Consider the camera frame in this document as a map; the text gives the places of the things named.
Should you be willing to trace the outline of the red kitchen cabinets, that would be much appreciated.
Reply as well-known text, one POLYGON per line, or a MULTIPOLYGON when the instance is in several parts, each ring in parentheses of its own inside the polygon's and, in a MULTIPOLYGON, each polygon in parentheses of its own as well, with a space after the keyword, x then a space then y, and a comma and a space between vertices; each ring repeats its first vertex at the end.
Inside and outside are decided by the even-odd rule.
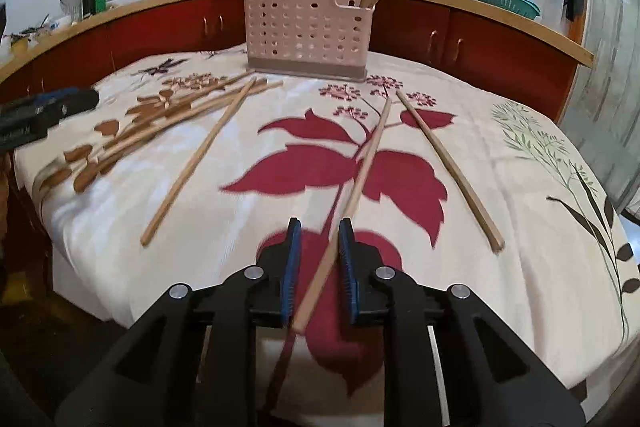
MULTIPOLYGON (((60 30, 1 67, 1 98, 90 86, 150 55, 244 42, 243 0, 142 0, 60 30)), ((591 52, 559 32, 476 0, 381 0, 370 48, 430 65, 560 119, 591 52)))

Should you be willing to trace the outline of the black slim flask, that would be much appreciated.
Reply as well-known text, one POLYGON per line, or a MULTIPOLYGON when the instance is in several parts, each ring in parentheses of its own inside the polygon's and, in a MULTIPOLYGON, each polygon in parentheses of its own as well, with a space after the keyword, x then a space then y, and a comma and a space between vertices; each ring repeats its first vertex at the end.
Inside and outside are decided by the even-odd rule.
POLYGON ((82 17, 96 15, 96 0, 81 0, 82 17))

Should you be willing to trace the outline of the floral white tablecloth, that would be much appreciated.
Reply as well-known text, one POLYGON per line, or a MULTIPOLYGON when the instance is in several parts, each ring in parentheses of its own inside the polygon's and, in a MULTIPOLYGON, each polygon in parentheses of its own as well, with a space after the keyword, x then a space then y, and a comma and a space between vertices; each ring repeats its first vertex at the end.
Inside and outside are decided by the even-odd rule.
POLYGON ((15 152, 16 176, 99 317, 130 326, 172 284, 222 282, 280 242, 291 218, 303 225, 304 295, 390 98, 356 236, 422 285, 469 286, 565 386, 586 387, 593 416, 639 353, 637 262, 597 177, 536 110, 395 57, 371 54, 367 68, 362 83, 262 77, 283 86, 246 99, 146 247, 143 231, 220 114, 176 124, 100 174, 111 137, 96 126, 127 127, 139 96, 171 78, 245 72, 240 46, 152 56, 104 78, 95 110, 15 152), (397 91, 480 196, 500 253, 397 91))

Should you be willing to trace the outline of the glass sliding door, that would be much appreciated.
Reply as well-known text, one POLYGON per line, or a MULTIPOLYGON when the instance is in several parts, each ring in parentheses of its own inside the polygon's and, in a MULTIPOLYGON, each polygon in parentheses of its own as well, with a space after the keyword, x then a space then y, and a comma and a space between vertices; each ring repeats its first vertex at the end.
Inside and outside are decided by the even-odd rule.
POLYGON ((580 66, 561 119, 618 211, 639 218, 639 0, 588 0, 580 66))

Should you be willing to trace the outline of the pink perforated utensil holder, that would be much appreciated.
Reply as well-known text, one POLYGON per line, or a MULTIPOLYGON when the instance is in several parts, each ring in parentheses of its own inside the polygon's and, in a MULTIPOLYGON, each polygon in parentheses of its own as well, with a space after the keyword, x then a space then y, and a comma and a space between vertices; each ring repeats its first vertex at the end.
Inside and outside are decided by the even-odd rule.
POLYGON ((361 82, 374 9, 360 0, 244 0, 248 66, 271 74, 361 82))

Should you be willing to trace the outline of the teal plastic colander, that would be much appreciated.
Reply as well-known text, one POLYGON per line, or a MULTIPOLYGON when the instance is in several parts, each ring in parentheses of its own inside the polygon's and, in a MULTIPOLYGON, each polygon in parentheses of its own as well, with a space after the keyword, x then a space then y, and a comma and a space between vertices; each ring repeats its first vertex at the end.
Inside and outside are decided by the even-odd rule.
POLYGON ((529 20, 540 17, 540 9, 535 2, 530 0, 478 0, 487 4, 496 6, 497 8, 507 10, 509 12, 524 16, 529 20))

